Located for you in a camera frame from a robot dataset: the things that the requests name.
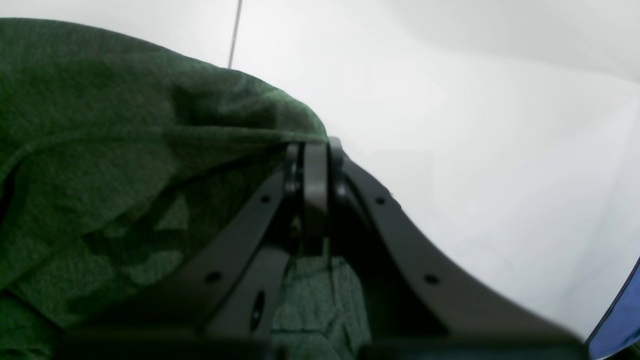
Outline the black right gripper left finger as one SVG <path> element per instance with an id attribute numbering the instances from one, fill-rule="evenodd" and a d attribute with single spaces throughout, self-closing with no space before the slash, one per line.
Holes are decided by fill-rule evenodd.
<path id="1" fill-rule="evenodd" d="M 271 323 L 297 240 L 321 242 L 329 146 L 291 143 L 285 161 L 229 225 L 176 272 L 69 330 L 57 360 L 283 360 Z"/>

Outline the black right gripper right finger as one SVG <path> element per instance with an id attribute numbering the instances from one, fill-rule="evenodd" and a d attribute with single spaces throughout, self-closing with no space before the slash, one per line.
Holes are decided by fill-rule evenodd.
<path id="1" fill-rule="evenodd" d="M 327 161 L 331 249 L 359 278 L 372 335 L 360 360 L 589 358 L 569 331 L 455 264 L 336 137 Z"/>

